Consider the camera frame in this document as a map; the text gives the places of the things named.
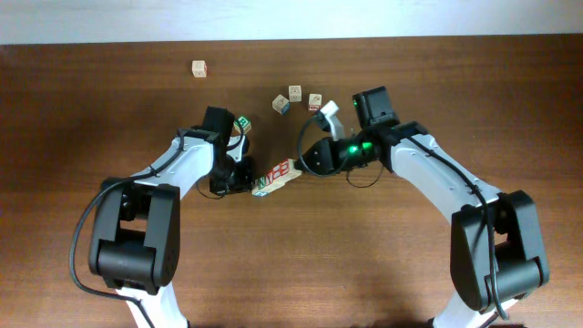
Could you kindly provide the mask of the red letter P block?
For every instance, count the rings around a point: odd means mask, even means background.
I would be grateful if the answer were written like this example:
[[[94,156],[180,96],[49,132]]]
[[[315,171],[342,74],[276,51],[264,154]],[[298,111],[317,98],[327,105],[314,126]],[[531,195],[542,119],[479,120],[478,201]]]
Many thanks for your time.
[[[289,180],[288,181],[290,181],[292,179],[296,179],[296,178],[298,178],[298,177],[301,176],[302,173],[300,171],[296,170],[294,168],[294,166],[293,166],[294,159],[286,159],[283,162],[288,162],[289,163],[289,166],[290,166],[290,176],[289,176]]]

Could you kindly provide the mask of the red letter E block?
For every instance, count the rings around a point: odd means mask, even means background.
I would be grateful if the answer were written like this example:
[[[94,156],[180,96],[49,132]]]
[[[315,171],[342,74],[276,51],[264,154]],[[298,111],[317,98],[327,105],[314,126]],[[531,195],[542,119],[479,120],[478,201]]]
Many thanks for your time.
[[[289,180],[290,176],[290,166],[288,162],[282,162],[278,164],[274,169],[279,169],[281,172],[281,180],[285,184]]]

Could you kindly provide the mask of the red letter Y block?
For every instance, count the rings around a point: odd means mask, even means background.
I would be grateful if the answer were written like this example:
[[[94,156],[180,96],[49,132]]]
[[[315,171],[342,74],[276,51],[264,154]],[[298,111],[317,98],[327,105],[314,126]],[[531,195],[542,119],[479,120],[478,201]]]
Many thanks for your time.
[[[283,185],[281,180],[281,172],[279,169],[272,169],[265,176],[266,188],[268,189],[278,189]]]

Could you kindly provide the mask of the blue edged wooden block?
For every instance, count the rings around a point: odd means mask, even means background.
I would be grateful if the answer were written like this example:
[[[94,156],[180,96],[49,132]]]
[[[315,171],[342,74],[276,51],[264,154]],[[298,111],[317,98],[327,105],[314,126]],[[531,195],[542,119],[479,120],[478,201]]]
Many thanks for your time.
[[[257,183],[254,188],[251,191],[251,194],[254,197],[264,197],[268,194],[270,194],[273,190],[273,185],[269,184],[269,185],[261,185],[259,183]]]

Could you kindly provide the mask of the green letter N block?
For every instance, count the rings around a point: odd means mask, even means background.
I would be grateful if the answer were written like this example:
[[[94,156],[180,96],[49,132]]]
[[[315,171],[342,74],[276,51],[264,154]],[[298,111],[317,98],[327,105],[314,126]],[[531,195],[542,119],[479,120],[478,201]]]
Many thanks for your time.
[[[259,177],[256,179],[256,184],[259,183],[261,185],[269,185],[272,184],[273,178],[271,174],[267,174],[265,176]]]

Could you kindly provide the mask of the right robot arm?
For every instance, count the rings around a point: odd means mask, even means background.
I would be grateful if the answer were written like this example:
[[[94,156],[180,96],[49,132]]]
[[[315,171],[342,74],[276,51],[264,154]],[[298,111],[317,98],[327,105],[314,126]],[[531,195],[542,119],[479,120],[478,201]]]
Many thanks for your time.
[[[297,148],[295,168],[320,178],[380,161],[447,219],[455,292],[433,327],[488,327],[548,283],[547,252],[532,198],[504,193],[451,158],[419,123],[403,123],[385,87],[353,95],[359,133],[346,136],[329,101],[311,118],[326,137]]]

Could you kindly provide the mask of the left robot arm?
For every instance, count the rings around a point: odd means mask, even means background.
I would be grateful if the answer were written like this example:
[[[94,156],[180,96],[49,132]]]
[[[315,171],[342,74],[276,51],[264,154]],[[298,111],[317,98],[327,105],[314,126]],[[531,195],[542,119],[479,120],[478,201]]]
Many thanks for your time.
[[[127,178],[105,179],[87,211],[96,214],[89,270],[128,304],[139,327],[188,327],[172,279],[179,263],[180,202],[202,179],[209,198],[247,192],[254,161],[226,108],[207,108],[198,126],[181,128],[150,166]]]

